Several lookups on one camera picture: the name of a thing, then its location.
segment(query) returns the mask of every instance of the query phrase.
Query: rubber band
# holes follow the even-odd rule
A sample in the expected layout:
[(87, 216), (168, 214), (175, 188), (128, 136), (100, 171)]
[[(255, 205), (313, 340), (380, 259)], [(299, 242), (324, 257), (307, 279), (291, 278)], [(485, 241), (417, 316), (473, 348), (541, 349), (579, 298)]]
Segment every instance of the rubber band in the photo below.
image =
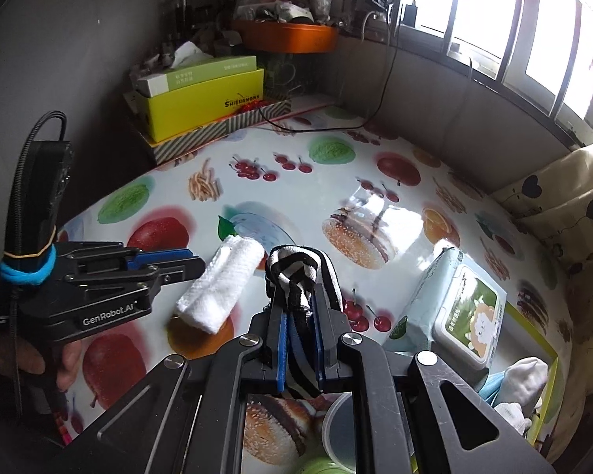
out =
[(53, 268), (55, 267), (55, 259), (57, 253), (55, 246), (51, 245), (49, 250), (49, 257), (44, 262), (44, 265), (39, 268), (36, 272), (23, 272), (4, 263), (4, 260), (0, 262), (0, 276), (3, 280), (8, 281), (14, 285), (41, 285), (46, 278), (51, 275)]
[(3, 251), (4, 256), (8, 256), (9, 258), (14, 258), (16, 260), (19, 260), (20, 258), (37, 258), (38, 256), (42, 256), (45, 251), (47, 249), (49, 249), (50, 245), (53, 243), (53, 239), (55, 238), (55, 232), (57, 231), (57, 227), (54, 226), (53, 227), (53, 232), (51, 234), (51, 238), (49, 239), (48, 243), (41, 248), (41, 250), (39, 250), (37, 253), (31, 253), (31, 254), (13, 254), (10, 253), (9, 251)]

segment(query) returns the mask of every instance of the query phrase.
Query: folded white cloth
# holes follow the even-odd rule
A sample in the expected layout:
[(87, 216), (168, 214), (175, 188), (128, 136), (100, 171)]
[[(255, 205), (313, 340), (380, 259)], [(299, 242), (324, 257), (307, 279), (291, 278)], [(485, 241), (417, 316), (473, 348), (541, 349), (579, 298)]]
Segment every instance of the folded white cloth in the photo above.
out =
[(518, 403), (501, 403), (495, 406), (498, 415), (503, 417), (522, 436), (532, 427), (531, 419), (523, 417)]
[(263, 257), (264, 247), (256, 240), (226, 237), (204, 274), (176, 303), (180, 318), (189, 326), (216, 334)]
[(519, 403), (523, 415), (529, 417), (546, 383), (547, 364), (533, 356), (523, 358), (505, 370), (495, 404)]

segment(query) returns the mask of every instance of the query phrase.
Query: black and white striped fabric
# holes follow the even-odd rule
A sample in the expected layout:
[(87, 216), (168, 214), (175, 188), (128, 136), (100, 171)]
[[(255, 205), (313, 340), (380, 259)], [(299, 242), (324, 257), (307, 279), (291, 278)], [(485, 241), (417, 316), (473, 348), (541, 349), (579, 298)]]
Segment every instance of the black and white striped fabric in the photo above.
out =
[(310, 298), (315, 283), (321, 283), (329, 304), (342, 309), (336, 271), (327, 254), (304, 246), (278, 246), (266, 262), (266, 293), (275, 288), (286, 298), (288, 309), (288, 362), (284, 397), (311, 399), (320, 392), (314, 371), (316, 343)]

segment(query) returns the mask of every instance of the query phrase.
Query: gray wall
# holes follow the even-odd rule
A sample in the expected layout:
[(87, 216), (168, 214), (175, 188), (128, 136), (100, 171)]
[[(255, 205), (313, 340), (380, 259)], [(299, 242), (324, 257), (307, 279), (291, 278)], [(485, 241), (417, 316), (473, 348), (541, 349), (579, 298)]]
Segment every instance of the gray wall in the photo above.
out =
[[(10, 0), (0, 13), (0, 252), (22, 143), (48, 110), (76, 159), (65, 220), (149, 167), (127, 128), (130, 66), (158, 44), (169, 0)], [(195, 5), (212, 0), (193, 0)], [(57, 133), (56, 126), (40, 138)]]
[[(344, 79), (347, 108), (371, 115), (386, 77), (384, 47), (340, 38), (327, 65), (327, 91), (339, 94)], [(386, 68), (393, 52), (387, 55)], [(568, 153), (549, 131), (498, 94), (403, 50), (377, 121), (439, 155), (489, 192)]]

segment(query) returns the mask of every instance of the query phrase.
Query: fruit-print tablecloth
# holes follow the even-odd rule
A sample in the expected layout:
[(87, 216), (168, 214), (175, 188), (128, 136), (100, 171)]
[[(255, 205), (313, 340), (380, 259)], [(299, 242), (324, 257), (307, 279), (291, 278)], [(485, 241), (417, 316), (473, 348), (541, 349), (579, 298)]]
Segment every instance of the fruit-print tablecloth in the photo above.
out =
[[(59, 238), (144, 250), (188, 246), (207, 261), (231, 233), (256, 238), (266, 251), (313, 246), (336, 267), (354, 329), (380, 343), (422, 272), (455, 245), (505, 288), (568, 372), (572, 324), (563, 275), (493, 200), (386, 129), (296, 132), (361, 123), (326, 107), (284, 119), (282, 128), (240, 130), (121, 188), (66, 224)], [(67, 393), (69, 418), (61, 423), (66, 440), (166, 355), (204, 356), (246, 332), (267, 304), (261, 267), (215, 336), (172, 316), (184, 283), (163, 287), (151, 315), (85, 340), (83, 367)], [(563, 386), (560, 380), (557, 389)], [(290, 473), (320, 451), (316, 430), (328, 407), (323, 398), (250, 401), (242, 472)]]

